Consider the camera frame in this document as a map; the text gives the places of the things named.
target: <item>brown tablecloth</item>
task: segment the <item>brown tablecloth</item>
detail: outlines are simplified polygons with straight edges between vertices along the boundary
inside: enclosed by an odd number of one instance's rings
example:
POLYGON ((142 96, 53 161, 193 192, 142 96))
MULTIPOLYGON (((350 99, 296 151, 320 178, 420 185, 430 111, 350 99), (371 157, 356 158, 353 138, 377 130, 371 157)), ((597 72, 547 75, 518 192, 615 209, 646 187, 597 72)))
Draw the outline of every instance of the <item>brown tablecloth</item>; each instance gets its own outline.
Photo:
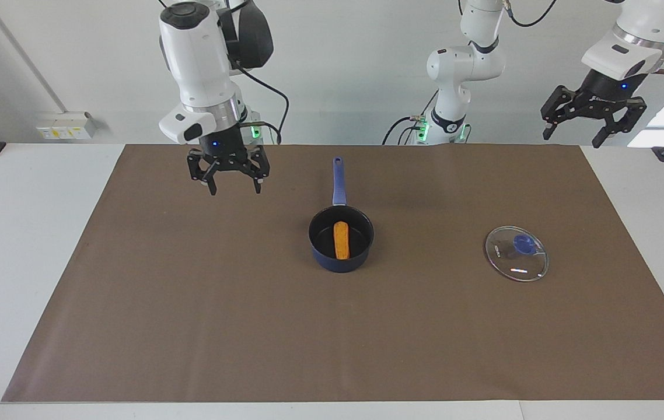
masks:
POLYGON ((4 401, 664 399, 664 296, 578 147, 269 146, 216 197, 185 155, 124 149, 4 401), (306 235, 335 155, 376 229, 350 274, 306 235), (546 278, 487 262, 507 224, 546 278))

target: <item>white table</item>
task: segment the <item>white table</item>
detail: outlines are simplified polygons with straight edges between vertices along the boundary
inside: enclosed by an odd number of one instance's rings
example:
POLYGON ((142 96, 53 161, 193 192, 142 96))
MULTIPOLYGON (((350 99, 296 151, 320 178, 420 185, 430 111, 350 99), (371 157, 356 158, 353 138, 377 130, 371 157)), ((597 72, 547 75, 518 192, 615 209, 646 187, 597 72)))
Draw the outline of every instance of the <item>white table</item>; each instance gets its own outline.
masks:
MULTIPOLYGON (((122 149, 12 144, 0 157, 0 399, 122 149)), ((664 164, 647 149, 583 151, 664 292, 664 164)), ((664 401, 0 404, 0 419, 123 417, 645 420, 664 418, 664 401)))

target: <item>blue lid knob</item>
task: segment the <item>blue lid knob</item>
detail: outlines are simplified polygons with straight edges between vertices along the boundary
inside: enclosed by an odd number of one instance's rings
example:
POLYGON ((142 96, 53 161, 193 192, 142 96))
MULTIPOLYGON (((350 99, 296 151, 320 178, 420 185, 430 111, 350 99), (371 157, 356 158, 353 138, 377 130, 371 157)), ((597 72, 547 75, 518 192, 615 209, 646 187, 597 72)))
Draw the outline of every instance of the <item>blue lid knob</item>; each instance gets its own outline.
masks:
POLYGON ((537 253, 537 245, 534 243, 534 239, 527 234, 517 234, 514 236, 513 247, 516 249, 516 252, 524 255, 535 255, 537 253))

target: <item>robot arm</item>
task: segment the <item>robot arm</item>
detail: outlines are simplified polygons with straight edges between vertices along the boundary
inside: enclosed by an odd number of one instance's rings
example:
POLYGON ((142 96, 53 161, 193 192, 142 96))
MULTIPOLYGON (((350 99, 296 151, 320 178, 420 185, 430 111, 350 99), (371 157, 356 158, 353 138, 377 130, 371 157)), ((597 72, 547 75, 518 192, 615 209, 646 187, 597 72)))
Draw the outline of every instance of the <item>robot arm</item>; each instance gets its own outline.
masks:
POLYGON ((428 75, 438 85, 438 99, 426 111, 427 130, 415 144, 454 142, 471 99, 462 83, 495 79, 503 73, 506 58, 498 46, 503 7, 502 0, 468 0, 460 27, 470 43, 431 53, 428 75))
POLYGON ((164 9, 159 22, 161 48, 180 96, 180 103, 161 120, 159 128, 177 143, 200 144, 201 149, 187 155, 188 169, 191 178, 206 184, 213 195, 216 172, 242 172, 253 179, 259 193, 270 170, 263 146, 252 144, 257 131, 247 127, 252 112, 243 103, 239 87, 231 82, 229 54, 234 62, 262 66, 272 53, 272 39, 253 0, 247 0, 239 13, 246 13, 246 21, 252 25, 248 30, 242 27, 244 16, 239 16, 238 36, 228 8, 217 10, 198 2, 164 9), (242 32, 247 31, 247 41, 242 42, 242 32), (201 167, 203 160, 207 169, 201 167))
POLYGON ((617 22, 586 51, 582 62, 591 67, 581 87, 558 86, 542 107, 548 140, 558 124, 575 117, 604 120, 592 140, 600 147, 610 135, 629 132, 646 111, 641 97, 633 97, 647 75, 664 62, 664 0, 607 0, 622 3, 617 22), (614 113, 626 109, 619 120, 614 113))

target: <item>white junction box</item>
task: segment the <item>white junction box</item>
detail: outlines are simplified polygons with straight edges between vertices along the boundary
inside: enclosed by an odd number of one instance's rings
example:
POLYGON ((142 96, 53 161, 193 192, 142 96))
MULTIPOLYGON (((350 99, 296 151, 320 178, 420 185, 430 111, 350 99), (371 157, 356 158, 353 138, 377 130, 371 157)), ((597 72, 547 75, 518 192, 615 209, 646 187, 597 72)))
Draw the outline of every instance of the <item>white junction box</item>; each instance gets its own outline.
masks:
POLYGON ((45 140, 90 140, 96 133, 96 125, 88 112, 43 114, 36 130, 45 140))

